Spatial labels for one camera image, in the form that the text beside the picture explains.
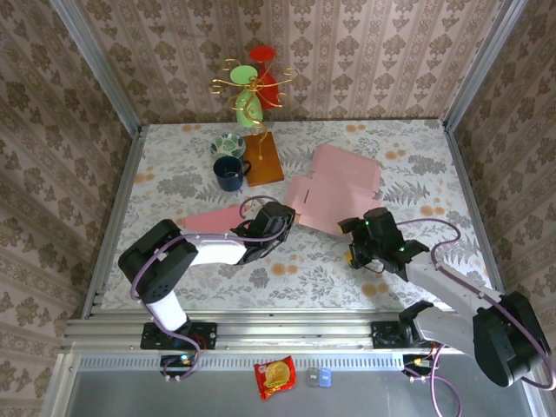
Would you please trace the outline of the floral table mat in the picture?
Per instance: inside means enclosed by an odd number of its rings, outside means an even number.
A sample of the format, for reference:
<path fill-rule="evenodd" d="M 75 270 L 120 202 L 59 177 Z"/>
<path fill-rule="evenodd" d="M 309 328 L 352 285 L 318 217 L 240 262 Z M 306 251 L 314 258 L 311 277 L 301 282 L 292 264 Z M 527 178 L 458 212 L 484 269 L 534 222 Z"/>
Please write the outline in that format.
<path fill-rule="evenodd" d="M 288 180 L 309 171 L 314 151 L 329 144 L 381 164 L 378 196 L 403 235 L 436 247 L 439 259 L 470 280 L 489 285 L 489 269 L 460 186 L 441 123 L 413 121 L 274 122 L 270 126 L 285 181 L 221 190 L 210 143 L 235 133 L 235 123 L 149 126 L 118 239 L 127 249 L 163 219 L 179 221 L 238 206 L 252 195 L 282 199 Z M 285 243 L 243 267 L 192 268 L 176 294 L 192 311 L 257 308 L 372 308 L 401 310 L 430 294 L 378 268 L 351 269 L 348 245 L 333 236 L 294 226 Z"/>

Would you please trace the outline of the red plastic goblet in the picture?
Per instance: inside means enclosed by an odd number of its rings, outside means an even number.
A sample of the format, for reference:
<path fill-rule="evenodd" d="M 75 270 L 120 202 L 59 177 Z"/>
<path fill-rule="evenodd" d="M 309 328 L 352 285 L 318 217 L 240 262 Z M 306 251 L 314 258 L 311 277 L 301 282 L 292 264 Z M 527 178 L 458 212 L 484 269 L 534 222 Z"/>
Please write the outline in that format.
<path fill-rule="evenodd" d="M 271 68 L 274 64 L 275 50 L 267 45 L 254 47 L 249 56 L 252 61 L 258 63 L 258 79 L 260 80 L 259 89 L 256 92 L 263 109 L 273 109 L 278 106 L 279 99 L 276 80 L 272 75 Z"/>

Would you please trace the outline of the leaf pattern bowl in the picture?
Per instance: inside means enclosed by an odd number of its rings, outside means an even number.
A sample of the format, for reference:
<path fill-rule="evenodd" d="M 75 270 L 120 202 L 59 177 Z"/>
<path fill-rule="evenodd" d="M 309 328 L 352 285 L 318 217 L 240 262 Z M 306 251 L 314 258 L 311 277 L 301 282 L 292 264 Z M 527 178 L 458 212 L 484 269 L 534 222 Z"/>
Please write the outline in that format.
<path fill-rule="evenodd" d="M 210 144 L 210 153 L 215 159 L 223 156 L 241 158 L 245 150 L 245 140 L 237 134 L 221 134 Z"/>

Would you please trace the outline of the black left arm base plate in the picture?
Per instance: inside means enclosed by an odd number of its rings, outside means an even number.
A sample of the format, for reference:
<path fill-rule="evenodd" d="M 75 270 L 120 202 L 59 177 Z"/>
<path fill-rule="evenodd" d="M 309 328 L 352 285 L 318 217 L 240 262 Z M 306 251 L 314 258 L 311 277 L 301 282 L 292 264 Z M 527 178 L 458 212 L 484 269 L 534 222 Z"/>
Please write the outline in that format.
<path fill-rule="evenodd" d="M 192 321 L 175 331 L 195 341 L 201 350 L 215 350 L 217 324 L 214 322 Z M 194 350 L 193 345 L 182 339 L 165 334 L 154 322 L 145 323 L 142 330 L 140 348 L 143 350 Z"/>

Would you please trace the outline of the small left circuit board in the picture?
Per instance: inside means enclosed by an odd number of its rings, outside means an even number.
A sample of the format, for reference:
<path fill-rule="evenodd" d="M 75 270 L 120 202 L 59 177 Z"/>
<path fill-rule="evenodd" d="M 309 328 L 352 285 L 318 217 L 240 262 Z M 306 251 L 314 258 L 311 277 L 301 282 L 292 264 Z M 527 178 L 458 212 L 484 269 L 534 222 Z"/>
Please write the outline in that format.
<path fill-rule="evenodd" d="M 160 359 L 161 374 L 167 380 L 183 379 L 195 364 L 195 357 L 190 354 L 163 355 Z"/>

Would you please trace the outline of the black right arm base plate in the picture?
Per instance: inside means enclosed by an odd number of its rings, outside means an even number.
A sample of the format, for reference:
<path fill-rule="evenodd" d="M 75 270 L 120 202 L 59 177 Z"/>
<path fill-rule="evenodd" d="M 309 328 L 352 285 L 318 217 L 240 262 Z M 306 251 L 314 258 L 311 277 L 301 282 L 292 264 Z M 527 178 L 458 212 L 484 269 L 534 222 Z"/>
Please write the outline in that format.
<path fill-rule="evenodd" d="M 370 335 L 375 349 L 429 348 L 433 341 L 448 339 L 448 332 L 438 326 L 405 321 L 373 321 Z"/>

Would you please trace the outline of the small right circuit board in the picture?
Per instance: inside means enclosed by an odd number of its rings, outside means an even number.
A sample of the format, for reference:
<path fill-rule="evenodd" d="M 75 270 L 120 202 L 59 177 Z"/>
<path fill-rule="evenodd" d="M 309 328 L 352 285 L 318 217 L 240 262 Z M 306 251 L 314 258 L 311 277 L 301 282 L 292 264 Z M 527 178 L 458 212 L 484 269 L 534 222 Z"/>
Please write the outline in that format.
<path fill-rule="evenodd" d="M 431 355 L 404 354 L 402 360 L 402 372 L 407 376 L 427 377 L 432 372 L 434 359 Z"/>

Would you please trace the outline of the red snack packet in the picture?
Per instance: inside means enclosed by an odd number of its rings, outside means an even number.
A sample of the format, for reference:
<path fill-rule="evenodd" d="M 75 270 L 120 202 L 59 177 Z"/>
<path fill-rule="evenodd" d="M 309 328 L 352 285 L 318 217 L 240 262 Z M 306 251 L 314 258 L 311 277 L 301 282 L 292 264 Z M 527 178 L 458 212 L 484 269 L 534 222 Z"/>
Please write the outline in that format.
<path fill-rule="evenodd" d="M 254 365 L 255 380 L 262 400 L 292 389 L 296 384 L 295 362 L 291 355 L 276 361 Z"/>

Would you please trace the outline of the grey metal shelf plate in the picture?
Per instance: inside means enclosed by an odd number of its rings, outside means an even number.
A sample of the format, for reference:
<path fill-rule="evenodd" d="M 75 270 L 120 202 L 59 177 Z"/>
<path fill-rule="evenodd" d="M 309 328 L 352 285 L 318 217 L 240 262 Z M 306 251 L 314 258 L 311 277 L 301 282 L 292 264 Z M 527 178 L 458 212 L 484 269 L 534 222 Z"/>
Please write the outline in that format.
<path fill-rule="evenodd" d="M 207 354 L 182 382 L 166 382 L 158 357 L 86 355 L 63 417 L 556 417 L 532 405 L 525 389 L 495 386 L 464 355 L 440 357 L 436 395 L 410 381 L 400 357 L 297 354 L 297 382 L 262 400 L 254 365 L 268 355 Z M 330 368 L 331 387 L 309 387 L 309 367 Z"/>

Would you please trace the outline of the pink paper box white inside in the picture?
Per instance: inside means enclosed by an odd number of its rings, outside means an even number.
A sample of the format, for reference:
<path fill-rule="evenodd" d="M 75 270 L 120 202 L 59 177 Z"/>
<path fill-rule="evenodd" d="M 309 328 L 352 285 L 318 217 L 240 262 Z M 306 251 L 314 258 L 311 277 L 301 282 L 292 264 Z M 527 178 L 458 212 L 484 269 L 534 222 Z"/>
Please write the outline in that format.
<path fill-rule="evenodd" d="M 343 237 L 338 223 L 381 206 L 381 164 L 332 145 L 321 145 L 309 173 L 295 176 L 284 204 L 302 226 Z"/>
<path fill-rule="evenodd" d="M 183 217 L 178 225 L 183 229 L 196 233 L 223 233 L 236 228 L 247 219 L 253 218 L 258 212 L 258 207 L 248 204 L 240 215 L 239 206 L 220 208 L 217 210 Z"/>

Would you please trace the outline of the small circuit board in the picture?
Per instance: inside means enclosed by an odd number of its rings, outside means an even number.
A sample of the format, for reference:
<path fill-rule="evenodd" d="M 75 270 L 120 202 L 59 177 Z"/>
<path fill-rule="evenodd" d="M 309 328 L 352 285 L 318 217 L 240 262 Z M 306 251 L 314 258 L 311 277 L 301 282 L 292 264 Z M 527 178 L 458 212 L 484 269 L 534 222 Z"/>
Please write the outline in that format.
<path fill-rule="evenodd" d="M 404 354 L 402 360 L 402 372 L 407 376 L 427 377 L 432 372 L 434 359 L 431 355 Z"/>
<path fill-rule="evenodd" d="M 167 380 L 183 379 L 195 364 L 195 357 L 190 354 L 163 355 L 160 359 L 161 374 Z"/>

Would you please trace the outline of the dark blue mug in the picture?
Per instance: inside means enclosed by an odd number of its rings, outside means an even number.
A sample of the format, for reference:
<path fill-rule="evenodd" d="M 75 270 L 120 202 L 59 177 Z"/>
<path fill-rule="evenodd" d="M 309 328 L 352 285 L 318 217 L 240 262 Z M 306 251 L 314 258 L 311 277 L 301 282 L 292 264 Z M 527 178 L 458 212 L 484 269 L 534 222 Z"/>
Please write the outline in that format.
<path fill-rule="evenodd" d="M 251 168 L 250 161 L 235 156 L 222 156 L 215 161 L 213 171 L 222 190 L 235 192 L 242 187 L 243 179 Z"/>

